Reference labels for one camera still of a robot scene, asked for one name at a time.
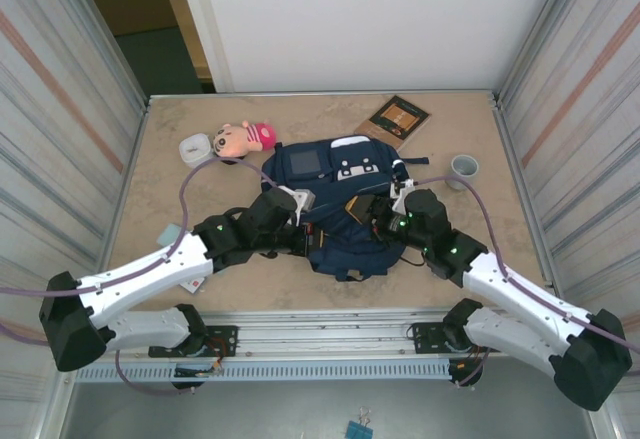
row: pink plush toy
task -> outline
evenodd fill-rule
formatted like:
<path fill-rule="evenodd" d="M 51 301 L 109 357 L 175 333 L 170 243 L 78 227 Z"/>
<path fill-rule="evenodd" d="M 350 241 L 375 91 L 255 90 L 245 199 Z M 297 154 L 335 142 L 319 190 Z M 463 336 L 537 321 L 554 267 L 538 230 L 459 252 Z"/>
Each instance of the pink plush toy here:
<path fill-rule="evenodd" d="M 276 145 L 276 131 L 269 124 L 242 122 L 242 127 L 225 124 L 212 141 L 219 157 L 243 158 L 252 151 L 272 149 Z"/>

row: doorway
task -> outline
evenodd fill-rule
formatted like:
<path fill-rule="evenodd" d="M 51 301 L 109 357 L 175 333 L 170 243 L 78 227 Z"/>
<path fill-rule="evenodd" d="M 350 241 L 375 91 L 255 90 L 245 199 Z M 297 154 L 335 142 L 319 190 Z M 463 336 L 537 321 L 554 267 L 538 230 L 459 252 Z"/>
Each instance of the doorway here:
<path fill-rule="evenodd" d="M 186 0 L 93 0 L 145 95 L 215 92 Z"/>

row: blue tag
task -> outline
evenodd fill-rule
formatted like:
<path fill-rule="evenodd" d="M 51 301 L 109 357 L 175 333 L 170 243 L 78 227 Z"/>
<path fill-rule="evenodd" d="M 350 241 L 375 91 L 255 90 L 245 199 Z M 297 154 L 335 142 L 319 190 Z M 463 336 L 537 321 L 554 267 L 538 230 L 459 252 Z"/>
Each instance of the blue tag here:
<path fill-rule="evenodd" d="M 358 424 L 355 421 L 349 421 L 347 426 L 347 433 L 344 435 L 346 439 L 372 439 L 373 429 L 369 429 L 367 426 Z"/>
<path fill-rule="evenodd" d="M 178 234 L 180 234 L 180 226 L 169 224 L 166 229 L 162 231 L 158 239 L 156 239 L 156 242 L 162 247 L 167 247 L 169 244 L 176 242 Z"/>

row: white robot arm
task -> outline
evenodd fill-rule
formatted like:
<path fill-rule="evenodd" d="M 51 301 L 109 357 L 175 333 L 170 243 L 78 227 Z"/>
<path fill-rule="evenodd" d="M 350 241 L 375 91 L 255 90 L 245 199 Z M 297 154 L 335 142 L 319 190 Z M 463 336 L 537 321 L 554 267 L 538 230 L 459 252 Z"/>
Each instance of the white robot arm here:
<path fill-rule="evenodd" d="M 607 311 L 592 315 L 559 300 L 508 268 L 507 280 L 495 254 L 451 229 L 444 205 L 430 190 L 404 193 L 400 198 L 404 208 L 398 208 L 397 201 L 393 204 L 393 199 L 357 196 L 347 211 L 359 222 L 371 224 L 378 239 L 419 249 L 436 275 L 487 298 L 514 318 L 465 299 L 443 320 L 449 342 L 459 350 L 477 345 L 513 356 L 553 378 L 573 402 L 598 409 L 631 367 L 629 351 L 568 318 L 624 338 L 620 321 Z M 171 257 L 167 247 L 78 281 L 68 272 L 53 277 L 49 290 L 97 287 L 95 292 L 43 302 L 40 320 L 58 369 L 78 369 L 105 352 L 126 348 L 161 346 L 184 355 L 197 352 L 207 329 L 193 306 L 160 312 L 129 309 L 185 281 L 243 264 L 256 252 L 306 257 L 318 244 L 320 232 L 297 224 L 301 204 L 309 202 L 304 193 L 270 189 L 248 209 L 211 216 L 195 226 Z M 101 287 L 159 258 L 164 261 L 151 271 Z M 545 307 L 545 301 L 556 310 Z"/>

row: beige table surface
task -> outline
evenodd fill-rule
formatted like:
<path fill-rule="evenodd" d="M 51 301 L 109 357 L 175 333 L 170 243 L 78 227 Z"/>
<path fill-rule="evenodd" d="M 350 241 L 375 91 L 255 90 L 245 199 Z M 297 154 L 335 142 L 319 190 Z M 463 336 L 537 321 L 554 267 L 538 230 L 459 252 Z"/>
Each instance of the beige table surface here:
<path fill-rule="evenodd" d="M 466 153 L 480 163 L 477 190 L 492 217 L 505 261 L 525 277 L 542 284 L 538 263 L 493 114 L 484 93 L 402 94 L 432 114 L 401 151 L 404 157 L 429 156 L 431 165 L 408 166 L 414 179 L 447 172 L 451 158 Z M 169 223 L 179 224 L 178 188 L 189 168 L 178 153 L 180 141 L 192 134 L 215 134 L 219 126 L 243 120 L 267 120 L 284 144 L 348 135 L 391 95 L 297 95 L 285 97 L 157 98 L 142 139 L 140 153 L 115 241 L 111 267 L 148 254 Z M 261 165 L 271 152 L 252 153 Z M 242 166 L 213 164 L 194 177 L 187 189 L 192 227 L 212 214 L 248 206 L 260 192 L 259 179 Z M 449 220 L 485 244 L 489 235 L 478 205 L 469 192 L 445 184 L 433 187 L 447 206 Z M 418 252 L 405 257 L 418 261 Z M 452 306 L 470 296 L 426 267 L 403 262 L 386 277 L 363 283 L 338 283 L 311 271 L 304 258 L 258 255 L 247 264 L 209 277 L 194 295 L 180 287 L 142 305 L 161 309 L 187 302 L 200 312 L 355 307 Z"/>

